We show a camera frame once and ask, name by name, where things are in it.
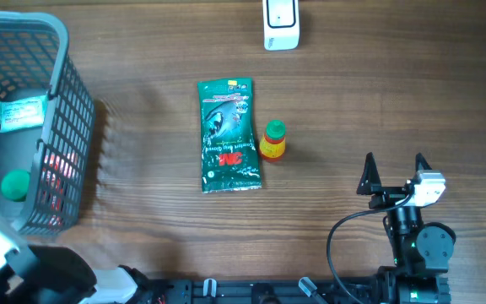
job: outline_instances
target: label on basket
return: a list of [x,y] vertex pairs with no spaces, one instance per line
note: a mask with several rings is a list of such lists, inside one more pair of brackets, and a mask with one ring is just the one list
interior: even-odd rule
[[0,133],[42,126],[47,107],[46,95],[0,101]]

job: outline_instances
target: green snack bag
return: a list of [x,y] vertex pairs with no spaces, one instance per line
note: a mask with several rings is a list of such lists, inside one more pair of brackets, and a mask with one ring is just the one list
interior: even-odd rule
[[48,108],[48,96],[17,101],[0,101],[0,133],[42,126]]
[[202,191],[262,187],[252,132],[252,80],[198,83],[202,118]]

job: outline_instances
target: small bottle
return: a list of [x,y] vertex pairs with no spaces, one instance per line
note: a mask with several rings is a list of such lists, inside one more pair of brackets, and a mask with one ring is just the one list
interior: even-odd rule
[[260,140],[260,155],[264,160],[275,162],[282,158],[286,150],[285,135],[284,122],[272,120],[267,124],[266,132]]

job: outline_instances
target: basket handle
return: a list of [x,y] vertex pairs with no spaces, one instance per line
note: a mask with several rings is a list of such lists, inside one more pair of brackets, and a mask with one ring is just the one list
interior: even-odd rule
[[68,52],[68,31],[63,22],[56,16],[47,13],[16,13],[16,12],[0,12],[1,22],[42,22],[49,25],[56,33],[59,39],[59,49],[57,50],[56,61],[54,62],[54,69],[50,78],[50,92],[48,97],[51,99],[57,95],[59,87],[59,79],[63,72],[63,63],[67,57]]

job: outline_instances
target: wood grain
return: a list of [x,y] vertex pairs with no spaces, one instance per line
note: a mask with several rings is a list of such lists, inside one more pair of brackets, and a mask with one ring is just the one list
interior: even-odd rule
[[95,4],[157,4],[157,3],[262,3],[262,0],[0,0],[0,8],[33,7],[39,5]]
[[[453,301],[486,303],[486,2],[302,2],[289,52],[264,51],[260,3],[27,9],[67,24],[99,100],[81,220],[52,241],[156,277],[329,278],[329,229],[367,208],[365,154],[400,185],[422,152],[447,179],[424,219],[457,233]],[[235,76],[254,79],[258,133],[286,122],[288,151],[264,189],[203,195],[196,82]],[[380,216],[333,245],[342,275],[392,265]]]

